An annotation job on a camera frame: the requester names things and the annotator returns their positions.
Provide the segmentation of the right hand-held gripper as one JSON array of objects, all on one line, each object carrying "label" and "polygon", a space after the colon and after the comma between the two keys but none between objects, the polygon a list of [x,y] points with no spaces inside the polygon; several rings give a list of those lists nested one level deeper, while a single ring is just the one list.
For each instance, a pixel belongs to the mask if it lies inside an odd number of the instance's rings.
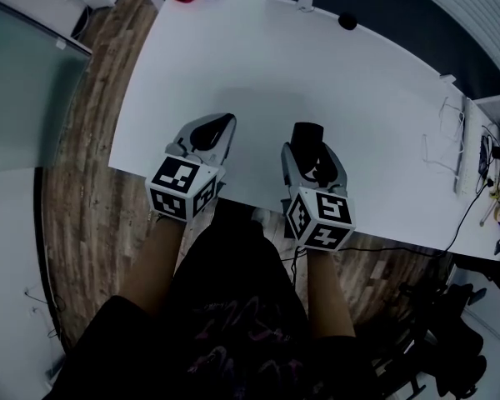
[{"label": "right hand-held gripper", "polygon": [[337,155],[322,145],[317,161],[315,152],[285,142],[281,162],[290,195],[285,217],[296,244],[336,252],[355,229],[348,175]]}]

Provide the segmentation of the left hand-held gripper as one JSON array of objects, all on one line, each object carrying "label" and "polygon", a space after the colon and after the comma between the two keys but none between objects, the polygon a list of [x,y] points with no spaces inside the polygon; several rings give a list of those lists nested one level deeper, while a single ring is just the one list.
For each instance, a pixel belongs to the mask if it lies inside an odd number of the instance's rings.
[{"label": "left hand-held gripper", "polygon": [[145,181],[150,208],[178,221],[192,221],[224,186],[223,162],[236,126],[232,113],[209,114],[184,125]]}]

